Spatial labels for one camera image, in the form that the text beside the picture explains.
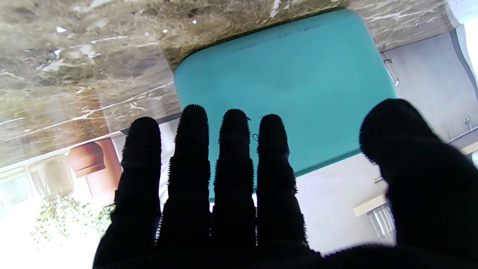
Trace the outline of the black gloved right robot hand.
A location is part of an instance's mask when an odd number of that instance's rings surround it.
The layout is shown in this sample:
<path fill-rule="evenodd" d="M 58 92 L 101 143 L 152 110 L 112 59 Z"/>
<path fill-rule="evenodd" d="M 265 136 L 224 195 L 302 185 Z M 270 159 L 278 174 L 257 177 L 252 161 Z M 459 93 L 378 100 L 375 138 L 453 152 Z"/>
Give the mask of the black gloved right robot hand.
<path fill-rule="evenodd" d="M 160 128 L 130 126 L 111 224 L 94 269 L 476 269 L 478 172 L 444 143 L 404 99 L 386 99 L 365 117 L 360 149 L 378 165 L 396 245 L 365 244 L 321 255 L 306 240 L 289 146 L 280 116 L 258 130 L 257 205 L 249 118 L 229 109 L 220 128 L 215 204 L 209 209 L 209 128 L 205 109 L 181 113 L 160 208 Z"/>

